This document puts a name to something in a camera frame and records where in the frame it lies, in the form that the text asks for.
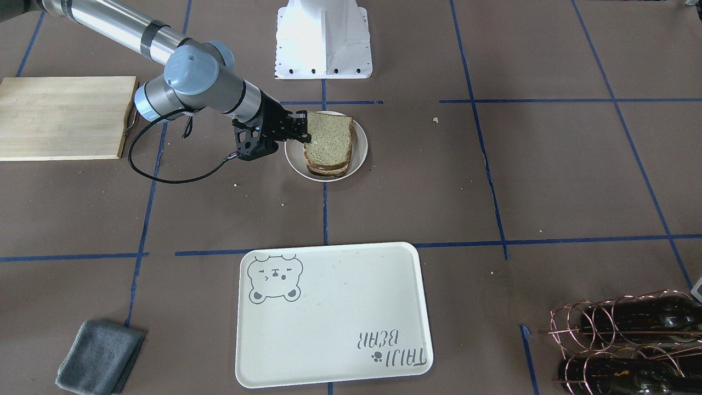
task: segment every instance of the round plate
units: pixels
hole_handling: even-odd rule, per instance
[[[336,111],[319,111],[322,114],[330,115],[344,115]],[[305,164],[305,153],[303,150],[303,144],[295,140],[287,140],[285,142],[285,157],[288,158],[288,163],[298,172],[301,176],[310,179],[312,181],[320,181],[323,183],[330,183],[332,181],[343,180],[346,177],[354,174],[356,170],[363,164],[366,160],[366,155],[368,155],[368,138],[366,137],[366,132],[363,130],[361,125],[353,121],[354,133],[352,148],[351,148],[351,163],[349,163],[349,170],[341,177],[331,178],[322,177],[316,174],[310,173],[307,170],[307,165]]]

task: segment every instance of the cartoon bear face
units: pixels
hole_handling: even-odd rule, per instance
[[[303,263],[295,256],[257,257],[249,264],[247,274],[253,289],[249,299],[255,304],[263,303],[269,297],[283,297],[294,302],[300,297],[298,282],[303,272]]]

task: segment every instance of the white mounting bracket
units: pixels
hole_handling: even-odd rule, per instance
[[[289,0],[277,19],[276,78],[356,79],[373,73],[368,12],[356,0]]]

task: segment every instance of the white plate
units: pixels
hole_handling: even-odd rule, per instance
[[[241,260],[235,370],[244,387],[421,375],[433,361],[412,245],[257,250]]]
[[[341,112],[336,111],[319,112],[321,112],[322,114],[345,115]],[[351,147],[351,163],[349,163],[349,170],[343,176],[331,178],[322,177],[310,173],[310,171],[307,170],[307,165],[305,164],[305,153],[303,150],[303,144],[295,140],[287,140],[285,142],[285,157],[288,158],[288,163],[301,176],[313,181],[330,183],[332,181],[343,180],[351,174],[354,174],[356,170],[358,170],[358,168],[361,167],[364,160],[366,160],[366,155],[368,155],[368,138],[366,137],[366,132],[363,130],[361,125],[359,125],[358,122],[356,122],[356,120],[353,121],[353,126],[356,130],[356,133],[354,133],[354,138]]]

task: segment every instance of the folded cloth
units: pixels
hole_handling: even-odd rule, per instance
[[[58,368],[56,385],[80,395],[119,394],[143,341],[143,333],[120,325],[84,322]]]

